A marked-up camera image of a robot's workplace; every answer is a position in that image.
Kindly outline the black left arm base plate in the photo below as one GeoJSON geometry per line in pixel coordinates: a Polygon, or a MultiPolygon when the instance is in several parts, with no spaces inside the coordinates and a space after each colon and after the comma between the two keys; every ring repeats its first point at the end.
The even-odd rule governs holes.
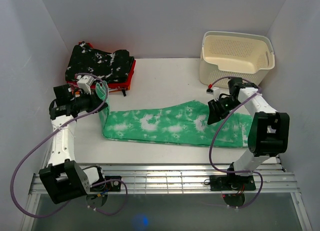
{"type": "Polygon", "coordinates": [[[105,176],[105,180],[113,180],[111,182],[107,182],[105,184],[105,190],[107,192],[120,192],[121,191],[121,182],[122,180],[121,176],[105,176]]]}

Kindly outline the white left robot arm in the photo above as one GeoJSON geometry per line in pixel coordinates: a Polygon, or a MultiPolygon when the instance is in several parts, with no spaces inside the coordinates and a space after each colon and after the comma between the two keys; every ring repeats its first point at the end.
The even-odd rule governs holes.
{"type": "Polygon", "coordinates": [[[106,186],[106,178],[99,165],[81,168],[75,159],[76,118],[80,113],[98,112],[108,104],[88,87],[72,88],[69,84],[53,89],[55,99],[49,106],[54,135],[50,157],[39,171],[40,180],[54,204],[86,196],[106,186]]]}

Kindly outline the green tie-dye trousers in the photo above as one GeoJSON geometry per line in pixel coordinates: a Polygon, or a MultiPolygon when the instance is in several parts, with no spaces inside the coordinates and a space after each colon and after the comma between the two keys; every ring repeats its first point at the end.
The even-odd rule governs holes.
{"type": "Polygon", "coordinates": [[[192,100],[160,109],[110,111],[98,113],[104,138],[113,141],[173,144],[218,148],[243,148],[252,124],[252,117],[234,113],[223,124],[208,125],[209,109],[192,100]]]}

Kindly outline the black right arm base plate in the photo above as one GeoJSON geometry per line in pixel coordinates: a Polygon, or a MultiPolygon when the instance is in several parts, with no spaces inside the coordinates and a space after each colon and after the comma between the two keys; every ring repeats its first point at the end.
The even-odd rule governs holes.
{"type": "Polygon", "coordinates": [[[255,191],[256,185],[252,175],[240,176],[235,174],[210,175],[211,191],[255,191]]]}

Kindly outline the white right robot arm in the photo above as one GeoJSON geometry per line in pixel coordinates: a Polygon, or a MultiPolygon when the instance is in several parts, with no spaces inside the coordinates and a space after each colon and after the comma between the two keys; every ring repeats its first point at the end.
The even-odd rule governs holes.
{"type": "Polygon", "coordinates": [[[253,175],[266,160],[286,152],[289,139],[290,117],[286,112],[272,108],[260,93],[258,85],[241,77],[228,77],[228,94],[208,102],[208,125],[228,118],[244,106],[252,116],[247,138],[247,150],[220,175],[209,177],[211,191],[254,191],[253,175]]]}

